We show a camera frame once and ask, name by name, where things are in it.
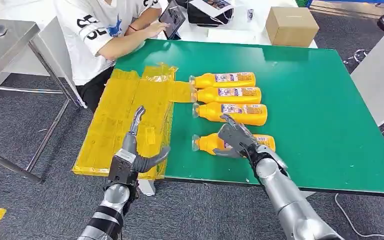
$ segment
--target orange juice bottle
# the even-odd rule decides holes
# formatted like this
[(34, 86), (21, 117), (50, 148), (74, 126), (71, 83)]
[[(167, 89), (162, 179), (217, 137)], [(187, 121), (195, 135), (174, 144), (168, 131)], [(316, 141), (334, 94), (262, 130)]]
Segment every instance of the orange juice bottle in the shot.
[(192, 114), (195, 118), (202, 117), (213, 122), (226, 122), (221, 119), (222, 114), (229, 114), (241, 124), (262, 126), (267, 120), (267, 107), (263, 104), (218, 103), (211, 102), (204, 105), (193, 104)]
[[(262, 134), (253, 134), (253, 136), (257, 139), (257, 142), (261, 145), (266, 145), (267, 147), (271, 148), (273, 151), (276, 150), (275, 145), (275, 139), (272, 136), (269, 135), (262, 135)], [(208, 136), (192, 136), (192, 150), (198, 151), (206, 151), (207, 153), (211, 155), (216, 155), (214, 153), (214, 149), (220, 149), (220, 150), (228, 150), (231, 149), (232, 146), (230, 146), (227, 142), (223, 141), (219, 138), (217, 133), (212, 133)]]
[(205, 73), (202, 76), (190, 76), (189, 82), (196, 89), (254, 87), (256, 76), (253, 72)]
[(259, 87), (207, 87), (192, 91), (192, 102), (204, 103), (243, 103), (259, 104), (261, 102), (261, 90)]

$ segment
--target green table mat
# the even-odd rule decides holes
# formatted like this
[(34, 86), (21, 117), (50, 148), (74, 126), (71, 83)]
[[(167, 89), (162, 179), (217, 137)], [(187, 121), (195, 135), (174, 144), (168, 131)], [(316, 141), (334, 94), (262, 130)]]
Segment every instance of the green table mat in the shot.
[[(249, 129), (274, 137), (299, 187), (384, 193), (384, 138), (335, 50), (147, 40), (115, 67), (142, 74), (160, 62), (178, 67), (177, 81), (254, 72), (268, 119)], [(192, 151), (193, 134), (216, 133), (221, 125), (192, 118), (191, 103), (176, 103), (165, 176), (256, 184), (246, 159)]]

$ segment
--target tablet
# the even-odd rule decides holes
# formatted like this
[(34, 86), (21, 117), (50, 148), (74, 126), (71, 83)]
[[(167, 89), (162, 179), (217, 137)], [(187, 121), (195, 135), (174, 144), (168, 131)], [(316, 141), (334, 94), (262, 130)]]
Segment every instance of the tablet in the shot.
[(172, 40), (180, 26), (186, 20), (186, 17), (183, 15), (176, 1), (171, 0), (158, 20), (160, 23), (170, 24), (170, 26), (165, 29), (164, 34), (167, 40)]

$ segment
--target clear plastic bottle cap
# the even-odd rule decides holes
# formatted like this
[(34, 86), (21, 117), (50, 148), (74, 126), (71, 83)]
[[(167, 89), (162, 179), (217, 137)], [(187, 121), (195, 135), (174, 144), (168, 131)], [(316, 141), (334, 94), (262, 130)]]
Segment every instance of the clear plastic bottle cap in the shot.
[(190, 75), (189, 76), (189, 83), (192, 88), (195, 88), (195, 77)]
[(192, 104), (192, 117), (197, 118), (200, 116), (200, 105), (198, 103)]
[(198, 101), (198, 91), (195, 88), (190, 89), (190, 102), (196, 103)]
[(200, 149), (200, 137), (196, 134), (192, 135), (192, 151), (196, 152)]

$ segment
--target robotic arm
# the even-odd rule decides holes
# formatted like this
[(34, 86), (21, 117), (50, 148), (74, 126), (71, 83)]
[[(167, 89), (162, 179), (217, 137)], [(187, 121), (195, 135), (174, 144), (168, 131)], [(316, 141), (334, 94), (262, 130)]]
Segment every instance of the robotic arm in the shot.
[(297, 185), (289, 178), (285, 162), (269, 147), (259, 145), (250, 131), (236, 123), (228, 114), (218, 137), (232, 146), (230, 150), (214, 150), (226, 157), (246, 157), (254, 176), (264, 185), (274, 211), (288, 240), (344, 240), (326, 224)]
[[(103, 201), (77, 240), (117, 240), (121, 235), (124, 216), (130, 204), (137, 199), (138, 173), (145, 173), (163, 161), (170, 147), (151, 158), (137, 152), (136, 135), (143, 106), (134, 115), (130, 131), (126, 133), (122, 148), (113, 156)], [(229, 115), (218, 136), (232, 146), (230, 150), (215, 149), (219, 156), (246, 157), (256, 179), (265, 187), (288, 240), (344, 240), (314, 211), (289, 178), (287, 166), (269, 147), (259, 145), (243, 125)]]
[(77, 240), (119, 239), (124, 216), (130, 204), (138, 198), (138, 173), (149, 171), (169, 154), (170, 147), (163, 147), (159, 154), (150, 158), (138, 154), (136, 135), (144, 113), (143, 106), (136, 110), (121, 149), (112, 157), (104, 198)]

